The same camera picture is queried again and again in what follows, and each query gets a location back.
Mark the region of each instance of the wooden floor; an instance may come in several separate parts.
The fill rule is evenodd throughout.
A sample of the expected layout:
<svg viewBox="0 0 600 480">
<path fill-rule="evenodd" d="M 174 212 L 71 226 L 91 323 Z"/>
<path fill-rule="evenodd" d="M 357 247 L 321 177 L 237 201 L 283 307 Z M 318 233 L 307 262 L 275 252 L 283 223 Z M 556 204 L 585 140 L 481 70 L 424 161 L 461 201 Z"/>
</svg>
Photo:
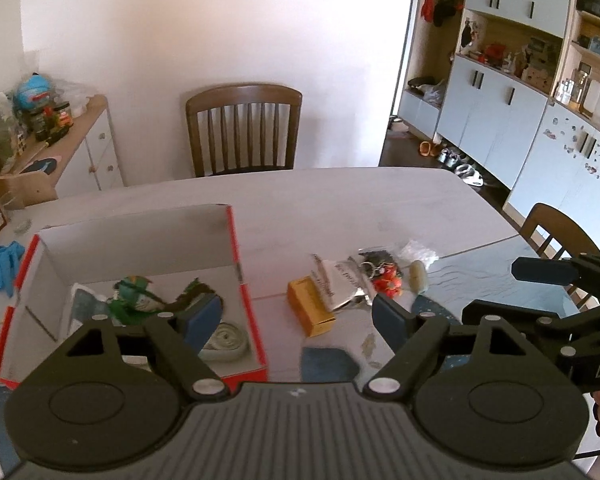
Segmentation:
<svg viewBox="0 0 600 480">
<path fill-rule="evenodd" d="M 421 156 L 419 152 L 420 139 L 406 134 L 406 137 L 387 136 L 384 140 L 380 166 L 398 166 L 401 168 L 444 168 L 444 164 L 438 162 L 435 157 Z M 516 230 L 519 226 L 502 211 L 510 190 L 503 184 L 496 187 L 483 186 L 472 187 L 483 199 L 485 199 L 498 213 L 500 213 Z"/>
</svg>

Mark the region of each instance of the metal pin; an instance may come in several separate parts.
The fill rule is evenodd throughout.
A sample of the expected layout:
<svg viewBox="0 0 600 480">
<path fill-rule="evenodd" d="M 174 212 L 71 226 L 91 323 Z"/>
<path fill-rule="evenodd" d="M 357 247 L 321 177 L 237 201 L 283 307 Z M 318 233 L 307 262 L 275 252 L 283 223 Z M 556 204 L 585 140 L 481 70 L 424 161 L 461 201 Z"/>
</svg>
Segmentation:
<svg viewBox="0 0 600 480">
<path fill-rule="evenodd" d="M 199 379 L 192 388 L 200 395 L 217 395 L 224 390 L 224 383 L 219 379 Z"/>
<path fill-rule="evenodd" d="M 369 381 L 369 389 L 375 394 L 394 394 L 400 389 L 400 383 L 391 377 L 377 377 Z"/>
<path fill-rule="evenodd" d="M 573 357 L 576 355 L 576 349 L 573 346 L 563 346 L 560 348 L 560 354 L 565 357 Z"/>
</svg>

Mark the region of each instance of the wooden chair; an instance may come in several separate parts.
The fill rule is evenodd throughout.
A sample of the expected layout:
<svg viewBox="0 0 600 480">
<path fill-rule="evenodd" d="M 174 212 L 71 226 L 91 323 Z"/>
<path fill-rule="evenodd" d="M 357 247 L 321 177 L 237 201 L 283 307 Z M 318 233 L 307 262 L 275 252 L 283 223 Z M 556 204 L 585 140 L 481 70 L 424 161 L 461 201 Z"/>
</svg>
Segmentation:
<svg viewBox="0 0 600 480">
<path fill-rule="evenodd" d="M 532 240 L 532 236 L 538 227 L 549 233 L 547 239 L 539 247 Z M 600 256 L 598 246 L 576 222 L 547 204 L 538 203 L 533 206 L 531 213 L 526 217 L 525 223 L 520 228 L 520 235 L 536 249 L 536 253 L 541 258 L 549 257 L 545 251 L 552 240 L 560 244 L 560 249 L 551 257 L 552 260 L 559 260 L 564 253 L 570 256 L 577 256 L 580 253 Z M 572 286 L 567 290 L 567 293 L 573 298 L 576 290 L 577 287 Z M 582 299 L 579 296 L 577 298 L 576 306 L 581 308 L 589 301 L 591 294 L 587 294 Z"/>
<path fill-rule="evenodd" d="M 278 164 L 278 157 L 280 156 L 280 116 L 281 107 L 285 105 L 288 105 L 288 127 L 286 129 L 285 160 L 284 164 L 280 166 Z M 222 86 L 207 90 L 189 99 L 186 105 L 186 113 L 191 156 L 196 176 L 206 175 L 205 159 L 210 164 L 212 175 L 292 170 L 296 158 L 301 105 L 302 94 L 300 92 L 285 86 L 270 84 Z M 229 119 L 233 130 L 231 147 L 227 136 L 226 109 L 228 107 L 230 108 Z M 205 143 L 208 147 L 208 157 L 203 155 L 200 119 L 203 123 L 206 123 Z M 246 146 L 242 135 L 245 129 Z M 216 134 L 218 131 L 220 134 L 222 168 L 219 168 L 220 161 L 216 159 Z M 270 137 L 270 152 L 267 149 L 269 146 L 267 137 Z M 230 164 L 230 158 L 235 163 L 233 168 Z"/>
</svg>

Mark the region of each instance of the blue cloth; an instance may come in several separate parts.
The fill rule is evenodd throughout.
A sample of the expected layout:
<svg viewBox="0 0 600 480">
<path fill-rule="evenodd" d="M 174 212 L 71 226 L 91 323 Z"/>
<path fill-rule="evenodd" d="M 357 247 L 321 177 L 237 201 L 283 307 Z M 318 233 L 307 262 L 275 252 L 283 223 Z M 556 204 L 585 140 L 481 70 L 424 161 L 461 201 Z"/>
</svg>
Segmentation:
<svg viewBox="0 0 600 480">
<path fill-rule="evenodd" d="M 0 290 L 13 296 L 13 280 L 18 275 L 24 247 L 12 242 L 8 247 L 0 246 Z"/>
</svg>

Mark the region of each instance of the open box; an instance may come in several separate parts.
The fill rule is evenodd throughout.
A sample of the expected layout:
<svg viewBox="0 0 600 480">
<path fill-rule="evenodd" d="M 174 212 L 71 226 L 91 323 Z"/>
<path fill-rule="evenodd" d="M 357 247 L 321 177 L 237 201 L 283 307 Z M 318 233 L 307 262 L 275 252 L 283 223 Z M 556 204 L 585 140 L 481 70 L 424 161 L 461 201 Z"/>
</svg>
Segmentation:
<svg viewBox="0 0 600 480">
<path fill-rule="evenodd" d="M 231 206 L 200 205 L 50 227 L 37 234 L 16 279 L 17 302 L 0 334 L 0 380 L 17 386 L 67 337 L 74 283 L 110 296 L 125 276 L 146 276 L 166 301 L 195 278 L 224 300 L 222 319 L 245 329 L 248 352 L 208 363 L 235 389 L 266 381 L 267 362 L 242 281 Z"/>
</svg>

